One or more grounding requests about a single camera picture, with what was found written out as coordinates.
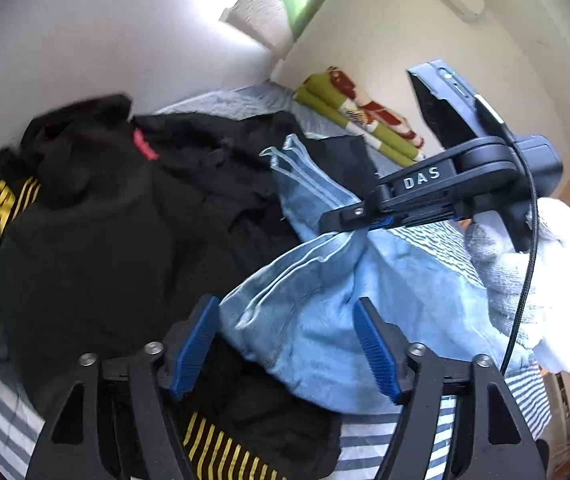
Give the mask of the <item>white gloved right hand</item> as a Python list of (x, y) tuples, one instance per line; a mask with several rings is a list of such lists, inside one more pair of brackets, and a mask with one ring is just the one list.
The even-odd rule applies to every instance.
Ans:
[[(517, 342), (551, 373), (570, 373), (570, 207), (538, 200), (539, 238), (532, 284)], [(494, 211), (477, 214), (465, 230), (465, 247), (488, 296), (491, 324), (509, 335), (525, 283), (529, 255), (513, 248)]]

